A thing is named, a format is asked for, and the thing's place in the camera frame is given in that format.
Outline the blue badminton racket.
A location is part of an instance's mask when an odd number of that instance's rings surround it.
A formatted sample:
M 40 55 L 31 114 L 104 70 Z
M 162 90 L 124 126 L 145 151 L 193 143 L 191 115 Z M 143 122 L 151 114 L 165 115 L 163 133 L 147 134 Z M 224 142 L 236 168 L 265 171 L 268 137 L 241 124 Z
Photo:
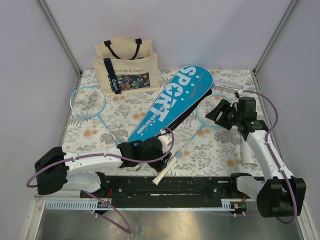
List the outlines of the blue badminton racket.
M 158 185 L 160 181 L 164 178 L 167 172 L 171 169 L 171 167 L 176 163 L 180 155 L 183 153 L 187 145 L 195 138 L 195 136 L 204 128 L 207 127 L 209 129 L 220 129 L 221 127 L 216 125 L 213 121 L 208 120 L 206 115 L 210 113 L 215 107 L 218 106 L 220 101 L 227 100 L 228 102 L 232 102 L 232 99 L 227 97 L 221 93 L 213 93 L 207 97 L 205 97 L 196 107 L 195 115 L 196 119 L 201 126 L 195 132 L 195 134 L 188 140 L 188 142 L 183 146 L 183 148 L 175 154 L 173 157 L 169 159 L 167 162 L 167 166 L 152 180 L 155 185 Z
M 82 86 L 76 89 L 69 98 L 69 106 L 72 112 L 79 118 L 98 118 L 114 141 L 117 144 L 121 143 L 101 117 L 101 113 L 107 106 L 107 100 L 100 90 L 93 86 Z

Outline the blue sport racket cover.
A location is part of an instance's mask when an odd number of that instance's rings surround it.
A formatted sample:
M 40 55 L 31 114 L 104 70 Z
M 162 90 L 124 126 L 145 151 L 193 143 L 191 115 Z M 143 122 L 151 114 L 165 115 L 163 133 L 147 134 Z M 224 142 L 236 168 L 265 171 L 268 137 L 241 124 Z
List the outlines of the blue sport racket cover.
M 164 87 L 127 141 L 145 141 L 159 135 L 163 128 L 173 129 L 170 124 L 205 96 L 213 83 L 212 74 L 201 66 L 187 65 L 181 68 Z

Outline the white shuttlecock tube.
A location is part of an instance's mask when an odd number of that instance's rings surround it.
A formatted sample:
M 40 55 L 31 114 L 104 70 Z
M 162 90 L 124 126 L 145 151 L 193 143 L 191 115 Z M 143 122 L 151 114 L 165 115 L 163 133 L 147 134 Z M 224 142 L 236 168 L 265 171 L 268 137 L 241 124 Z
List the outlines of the white shuttlecock tube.
M 240 161 L 241 166 L 244 168 L 256 168 L 257 163 L 253 159 L 252 149 L 249 144 L 241 137 L 240 143 Z

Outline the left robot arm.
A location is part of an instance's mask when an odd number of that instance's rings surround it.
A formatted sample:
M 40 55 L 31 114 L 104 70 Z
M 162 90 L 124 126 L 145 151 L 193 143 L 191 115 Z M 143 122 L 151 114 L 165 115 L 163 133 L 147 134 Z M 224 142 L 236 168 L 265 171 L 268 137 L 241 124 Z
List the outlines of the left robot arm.
M 147 163 L 157 171 L 167 165 L 173 139 L 169 134 L 144 141 L 122 142 L 116 147 L 94 152 L 63 152 L 62 147 L 50 149 L 35 164 L 34 187 L 40 196 L 63 191 L 87 191 L 96 197 L 107 195 L 109 186 L 102 169 L 135 168 Z

